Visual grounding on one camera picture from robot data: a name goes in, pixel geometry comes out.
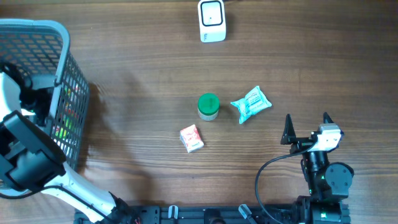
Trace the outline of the teal wet wipes pack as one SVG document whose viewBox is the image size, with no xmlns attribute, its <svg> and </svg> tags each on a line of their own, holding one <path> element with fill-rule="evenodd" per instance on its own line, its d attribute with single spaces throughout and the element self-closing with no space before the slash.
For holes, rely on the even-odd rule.
<svg viewBox="0 0 398 224">
<path fill-rule="evenodd" d="M 232 101 L 230 104 L 239 111 L 239 124 L 243 124 L 252 115 L 272 106 L 259 86 L 255 86 L 244 98 Z"/>
</svg>

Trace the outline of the green lid jar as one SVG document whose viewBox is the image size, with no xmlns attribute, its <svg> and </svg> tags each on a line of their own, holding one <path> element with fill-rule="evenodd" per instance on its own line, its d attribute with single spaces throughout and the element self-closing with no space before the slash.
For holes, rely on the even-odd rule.
<svg viewBox="0 0 398 224">
<path fill-rule="evenodd" d="M 214 120 L 220 110 L 220 100 L 213 93 L 205 93 L 198 99 L 198 115 L 204 121 Z"/>
</svg>

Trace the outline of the red white tissue pack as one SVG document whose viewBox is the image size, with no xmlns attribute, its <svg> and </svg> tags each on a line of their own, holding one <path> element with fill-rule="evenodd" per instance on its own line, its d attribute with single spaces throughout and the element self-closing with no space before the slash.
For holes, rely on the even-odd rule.
<svg viewBox="0 0 398 224">
<path fill-rule="evenodd" d="M 204 146 L 195 124 L 180 131 L 180 140 L 188 153 L 201 149 Z"/>
</svg>

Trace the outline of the green Haribo candy bag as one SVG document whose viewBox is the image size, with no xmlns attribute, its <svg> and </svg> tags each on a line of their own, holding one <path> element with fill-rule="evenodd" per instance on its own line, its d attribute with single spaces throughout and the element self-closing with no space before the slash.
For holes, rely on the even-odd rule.
<svg viewBox="0 0 398 224">
<path fill-rule="evenodd" d="M 71 139 L 72 134 L 76 131 L 75 120 L 78 115 L 72 105 L 75 100 L 76 96 L 72 90 L 67 86 L 62 87 L 60 101 L 58 102 L 59 111 L 56 116 L 58 124 L 54 126 L 54 134 L 64 141 Z"/>
</svg>

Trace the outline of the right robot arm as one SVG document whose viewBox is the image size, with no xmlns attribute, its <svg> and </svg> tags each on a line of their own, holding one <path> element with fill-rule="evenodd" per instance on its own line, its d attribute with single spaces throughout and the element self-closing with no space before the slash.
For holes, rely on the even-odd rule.
<svg viewBox="0 0 398 224">
<path fill-rule="evenodd" d="M 349 208 L 342 201 L 349 196 L 354 170 L 342 162 L 331 163 L 328 153 L 337 149 L 344 136 L 328 113 L 323 123 L 307 138 L 295 134 L 291 116 L 285 119 L 280 143 L 290 145 L 290 155 L 302 156 L 300 165 L 308 184 L 309 196 L 299 196 L 292 205 L 291 223 L 348 224 Z"/>
</svg>

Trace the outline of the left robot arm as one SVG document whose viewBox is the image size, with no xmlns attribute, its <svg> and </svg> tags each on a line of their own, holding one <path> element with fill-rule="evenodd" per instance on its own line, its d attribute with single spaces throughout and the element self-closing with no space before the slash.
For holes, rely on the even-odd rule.
<svg viewBox="0 0 398 224">
<path fill-rule="evenodd" d="M 32 111 L 45 124 L 51 97 L 47 87 L 11 63 L 1 62 L 1 180 L 23 199 L 37 193 L 73 206 L 92 223 L 140 223 L 139 214 L 121 198 L 101 190 L 77 174 L 60 146 L 23 115 Z"/>
</svg>

